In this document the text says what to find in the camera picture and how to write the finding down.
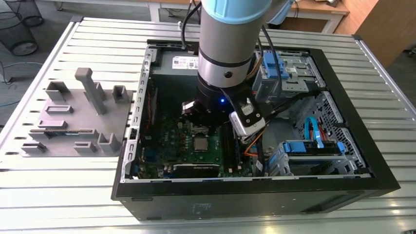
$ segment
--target blue cable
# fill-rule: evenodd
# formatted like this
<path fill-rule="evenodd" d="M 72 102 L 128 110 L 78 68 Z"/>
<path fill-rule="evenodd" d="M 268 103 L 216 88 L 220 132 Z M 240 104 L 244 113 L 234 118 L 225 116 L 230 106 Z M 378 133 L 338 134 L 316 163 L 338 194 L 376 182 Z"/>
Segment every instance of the blue cable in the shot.
<path fill-rule="evenodd" d="M 0 105 L 0 107 L 2 107 L 2 106 L 10 106 L 10 105 L 13 105 L 13 104 L 16 104 L 16 103 L 18 103 L 18 102 L 20 102 L 20 100 L 16 101 L 16 102 L 13 102 L 13 103 L 9 103 L 9 104 Z"/>
<path fill-rule="evenodd" d="M 305 140 L 310 140 L 310 136 L 309 136 L 309 123 L 312 123 L 313 138 L 316 139 L 317 147 L 318 148 L 324 148 L 324 143 L 322 143 L 322 140 L 321 140 L 318 127 L 317 127 L 317 121 L 316 121 L 316 118 L 312 117 L 312 116 L 308 116 L 306 119 L 305 119 Z"/>

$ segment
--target slotted aluminum table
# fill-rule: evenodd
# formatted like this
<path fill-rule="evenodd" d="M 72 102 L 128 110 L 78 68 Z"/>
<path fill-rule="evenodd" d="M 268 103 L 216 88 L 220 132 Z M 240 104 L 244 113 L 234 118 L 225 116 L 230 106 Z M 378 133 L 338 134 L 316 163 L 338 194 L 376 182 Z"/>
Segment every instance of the slotted aluminum table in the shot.
<path fill-rule="evenodd" d="M 197 40 L 198 26 L 186 28 Z M 18 155 L 50 80 L 81 88 L 74 70 L 89 67 L 105 89 L 136 90 L 146 39 L 178 40 L 173 23 L 84 18 L 70 22 L 0 134 L 0 230 L 78 233 L 378 233 L 416 229 L 416 111 L 365 44 L 346 35 L 269 32 L 276 46 L 325 52 L 401 189 L 328 214 L 138 222 L 109 199 L 117 158 Z"/>

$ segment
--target white label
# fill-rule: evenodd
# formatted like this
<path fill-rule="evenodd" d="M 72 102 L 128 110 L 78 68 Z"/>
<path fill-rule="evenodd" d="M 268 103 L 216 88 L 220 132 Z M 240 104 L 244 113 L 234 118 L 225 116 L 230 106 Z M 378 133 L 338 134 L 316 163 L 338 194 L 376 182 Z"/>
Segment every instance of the white label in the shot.
<path fill-rule="evenodd" d="M 286 67 L 286 68 L 285 68 L 285 71 L 286 71 L 286 72 L 296 72 L 296 69 L 292 68 L 292 67 Z"/>
<path fill-rule="evenodd" d="M 172 69 L 197 69 L 197 57 L 174 56 L 172 59 Z"/>
<path fill-rule="evenodd" d="M 260 163 L 258 160 L 257 160 L 257 162 L 256 162 L 256 167 L 258 168 L 260 171 L 262 171 L 262 164 Z"/>

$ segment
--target floor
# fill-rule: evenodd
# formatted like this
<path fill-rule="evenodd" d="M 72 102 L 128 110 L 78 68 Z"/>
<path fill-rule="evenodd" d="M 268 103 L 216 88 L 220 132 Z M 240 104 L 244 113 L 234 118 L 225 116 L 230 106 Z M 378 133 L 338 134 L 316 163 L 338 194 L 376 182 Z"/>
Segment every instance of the floor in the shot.
<path fill-rule="evenodd" d="M 64 11 L 58 12 L 50 1 L 40 0 L 37 1 L 37 6 L 45 18 L 44 24 L 32 29 L 33 36 L 38 43 L 38 50 L 33 55 L 26 57 L 14 57 L 9 54 L 2 45 L 0 45 L 0 61 L 4 65 L 16 62 L 42 63 L 73 15 L 121 20 L 150 20 L 149 11 L 145 7 L 64 3 Z M 0 12 L 4 11 L 9 11 L 9 9 L 4 1 L 0 1 Z M 184 18 L 185 10 L 172 13 L 177 17 L 168 17 L 168 12 L 161 10 L 160 20 L 164 22 L 177 22 Z M 189 23 L 196 22 L 197 18 L 194 16 Z M 16 107 L 16 105 L 1 105 L 20 100 L 38 69 L 40 65 L 34 64 L 16 65 L 5 69 L 5 77 L 6 79 L 13 77 L 13 84 L 5 85 L 4 82 L 0 82 L 0 125 L 6 123 Z M 389 66 L 388 72 L 413 105 L 416 105 L 416 56 L 414 58 L 409 58 L 405 54 L 401 54 L 394 63 Z"/>

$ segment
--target sticker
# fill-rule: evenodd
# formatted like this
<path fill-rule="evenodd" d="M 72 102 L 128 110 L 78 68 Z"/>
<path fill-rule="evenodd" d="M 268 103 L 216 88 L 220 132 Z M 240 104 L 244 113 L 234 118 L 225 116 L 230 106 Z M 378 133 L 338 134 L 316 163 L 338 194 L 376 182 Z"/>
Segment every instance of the sticker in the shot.
<path fill-rule="evenodd" d="M 262 164 L 260 163 L 260 161 L 257 160 L 256 162 L 256 167 L 260 171 L 262 171 Z"/>
<path fill-rule="evenodd" d="M 190 212 L 194 215 L 202 215 L 212 210 L 212 203 L 194 203 L 192 204 Z"/>
<path fill-rule="evenodd" d="M 285 71 L 286 71 L 286 72 L 296 72 L 296 69 L 292 68 L 292 67 L 286 67 L 286 68 L 285 68 Z"/>
<path fill-rule="evenodd" d="M 197 69 L 197 57 L 174 56 L 172 59 L 172 69 Z"/>

